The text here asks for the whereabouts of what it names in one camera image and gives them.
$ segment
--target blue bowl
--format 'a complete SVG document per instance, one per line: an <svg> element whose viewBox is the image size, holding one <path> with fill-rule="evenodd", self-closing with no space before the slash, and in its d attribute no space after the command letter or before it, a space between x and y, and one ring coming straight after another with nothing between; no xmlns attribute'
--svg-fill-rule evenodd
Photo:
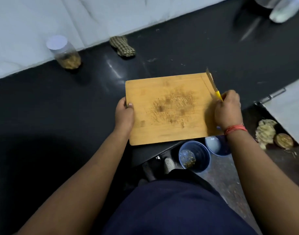
<svg viewBox="0 0 299 235"><path fill-rule="evenodd" d="M189 141L184 143L179 150L179 162L184 169L190 169L199 173L209 167L210 153L204 144L197 141Z"/></svg>
<svg viewBox="0 0 299 235"><path fill-rule="evenodd" d="M218 157L226 157L231 154L229 144L224 135L206 137L205 144L208 150Z"/></svg>

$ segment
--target checkered oven mitt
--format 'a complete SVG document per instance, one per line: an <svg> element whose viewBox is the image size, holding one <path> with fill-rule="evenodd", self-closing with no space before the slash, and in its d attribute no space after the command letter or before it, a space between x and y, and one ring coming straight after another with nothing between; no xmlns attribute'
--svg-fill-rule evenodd
<svg viewBox="0 0 299 235"><path fill-rule="evenodd" d="M128 40L125 36L114 36L109 39L109 43L117 49L117 54L121 57L131 57L135 55L134 48L128 45Z"/></svg>

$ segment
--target hand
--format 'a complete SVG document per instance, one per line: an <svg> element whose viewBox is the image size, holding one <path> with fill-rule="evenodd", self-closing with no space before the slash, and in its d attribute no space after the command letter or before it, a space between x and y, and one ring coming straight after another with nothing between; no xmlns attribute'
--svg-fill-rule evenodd
<svg viewBox="0 0 299 235"><path fill-rule="evenodd" d="M223 102L219 100L215 109L215 121L225 131L229 126L243 123L240 96L234 90L222 95Z"/></svg>
<svg viewBox="0 0 299 235"><path fill-rule="evenodd" d="M132 103L126 104L126 97L122 98L116 107L115 131L130 135L134 125L134 110Z"/></svg>

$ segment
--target wooden cutting board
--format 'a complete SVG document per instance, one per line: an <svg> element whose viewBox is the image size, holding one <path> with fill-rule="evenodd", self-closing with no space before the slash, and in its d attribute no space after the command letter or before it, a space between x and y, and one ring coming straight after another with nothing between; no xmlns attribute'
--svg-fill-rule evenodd
<svg viewBox="0 0 299 235"><path fill-rule="evenodd" d="M217 98L206 73L126 81L135 111L130 144L141 145L220 135Z"/></svg>

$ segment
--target jar of snacks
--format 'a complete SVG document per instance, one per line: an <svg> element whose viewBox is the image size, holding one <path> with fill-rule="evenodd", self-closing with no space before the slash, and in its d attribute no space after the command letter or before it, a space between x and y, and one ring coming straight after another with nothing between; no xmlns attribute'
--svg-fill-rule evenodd
<svg viewBox="0 0 299 235"><path fill-rule="evenodd" d="M74 70L80 67L80 55L65 36L54 35L50 37L46 42L46 46L64 69Z"/></svg>

